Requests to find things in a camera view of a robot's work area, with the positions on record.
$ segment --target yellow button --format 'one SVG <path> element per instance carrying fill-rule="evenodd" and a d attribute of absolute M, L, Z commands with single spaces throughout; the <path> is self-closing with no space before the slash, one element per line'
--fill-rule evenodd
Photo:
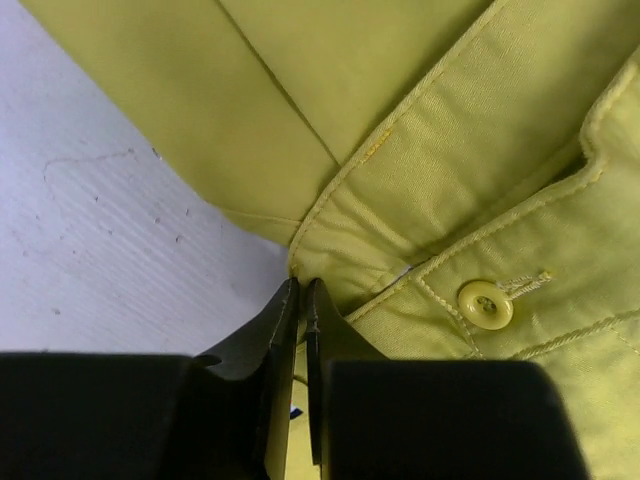
<path fill-rule="evenodd" d="M 458 308 L 467 320 L 485 330 L 500 330 L 513 318 L 513 303 L 490 282 L 465 285 L 458 294 Z"/>

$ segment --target scratched white surface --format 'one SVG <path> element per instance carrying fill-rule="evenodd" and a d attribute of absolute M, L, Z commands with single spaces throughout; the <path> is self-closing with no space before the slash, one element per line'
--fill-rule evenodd
<path fill-rule="evenodd" d="M 0 350 L 195 353 L 284 278 L 0 0 Z"/>

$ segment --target cloth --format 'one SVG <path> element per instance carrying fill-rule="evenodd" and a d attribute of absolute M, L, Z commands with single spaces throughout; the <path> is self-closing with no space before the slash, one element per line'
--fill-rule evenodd
<path fill-rule="evenodd" d="M 640 474 L 640 2 L 24 3 L 384 354 L 535 361 L 594 478 Z M 465 316 L 477 280 L 504 328 Z"/>

